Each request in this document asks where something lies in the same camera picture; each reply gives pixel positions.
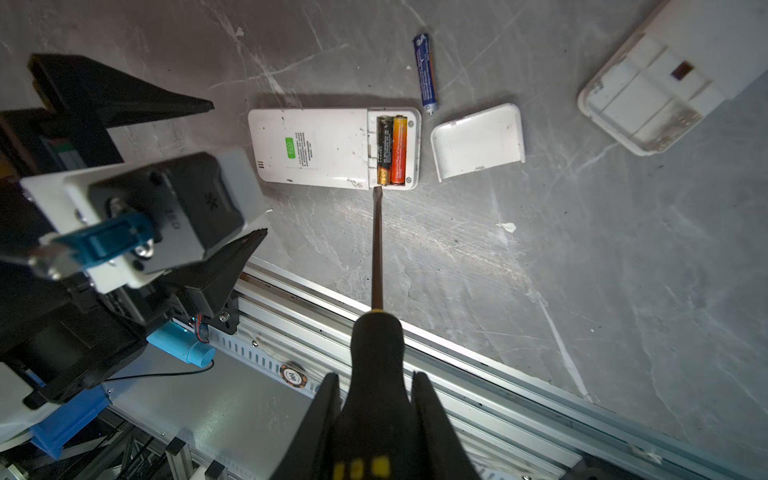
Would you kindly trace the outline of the black handled screwdriver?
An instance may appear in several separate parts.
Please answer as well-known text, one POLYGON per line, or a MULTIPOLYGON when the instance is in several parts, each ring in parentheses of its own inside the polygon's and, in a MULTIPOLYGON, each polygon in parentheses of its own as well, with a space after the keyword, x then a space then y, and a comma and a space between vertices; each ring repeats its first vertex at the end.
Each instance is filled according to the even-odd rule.
POLYGON ((423 476, 418 422, 405 388, 401 322, 384 308, 383 189, 373 189, 371 310, 355 321, 352 375, 331 431, 333 479, 423 476))

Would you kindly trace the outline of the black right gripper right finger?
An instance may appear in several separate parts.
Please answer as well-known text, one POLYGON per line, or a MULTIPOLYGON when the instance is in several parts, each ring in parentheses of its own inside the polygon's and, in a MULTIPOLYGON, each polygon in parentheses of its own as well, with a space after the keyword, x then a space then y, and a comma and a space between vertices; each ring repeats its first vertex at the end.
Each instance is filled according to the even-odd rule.
POLYGON ((423 438, 427 478, 478 480, 480 476, 462 447, 426 373, 414 374, 411 398, 423 438))

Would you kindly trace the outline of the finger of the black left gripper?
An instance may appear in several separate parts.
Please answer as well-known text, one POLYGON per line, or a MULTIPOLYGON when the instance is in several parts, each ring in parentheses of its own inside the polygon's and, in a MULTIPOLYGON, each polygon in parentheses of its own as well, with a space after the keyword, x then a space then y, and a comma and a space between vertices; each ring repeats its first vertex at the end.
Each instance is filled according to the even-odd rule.
POLYGON ((170 120, 214 109, 206 99, 174 93, 80 55, 33 54, 28 69, 46 108, 98 120, 106 128, 170 120))

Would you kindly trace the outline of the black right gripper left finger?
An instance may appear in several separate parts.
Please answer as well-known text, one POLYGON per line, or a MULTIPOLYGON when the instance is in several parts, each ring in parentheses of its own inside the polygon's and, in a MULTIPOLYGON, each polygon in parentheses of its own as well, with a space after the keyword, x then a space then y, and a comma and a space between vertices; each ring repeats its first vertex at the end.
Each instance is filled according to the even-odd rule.
POLYGON ((339 377, 329 373, 270 478, 331 479, 330 436, 340 410, 339 377))

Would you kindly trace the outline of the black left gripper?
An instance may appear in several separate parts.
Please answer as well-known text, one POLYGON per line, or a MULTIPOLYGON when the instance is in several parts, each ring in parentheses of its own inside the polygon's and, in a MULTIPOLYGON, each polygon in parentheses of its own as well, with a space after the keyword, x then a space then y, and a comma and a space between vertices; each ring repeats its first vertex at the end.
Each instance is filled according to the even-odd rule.
MULTIPOLYGON (((47 221, 21 192, 26 177, 125 163, 100 121, 59 117, 42 109, 1 117, 1 223, 41 233, 47 221)), ((217 318, 266 228, 233 240, 208 260, 161 277, 174 318, 217 318)), ((168 305, 157 278, 139 289, 96 291, 78 273, 61 281, 39 278, 1 261, 1 358, 32 385, 30 408, 62 404, 90 389, 145 348, 168 305)))

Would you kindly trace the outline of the white air conditioner remote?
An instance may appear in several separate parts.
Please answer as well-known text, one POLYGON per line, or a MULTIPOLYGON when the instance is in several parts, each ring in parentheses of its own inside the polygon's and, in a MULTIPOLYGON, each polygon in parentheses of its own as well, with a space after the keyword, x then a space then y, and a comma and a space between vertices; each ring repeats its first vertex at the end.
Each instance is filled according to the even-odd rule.
POLYGON ((764 1, 663 1, 577 97, 638 156, 665 152, 767 70, 764 1))

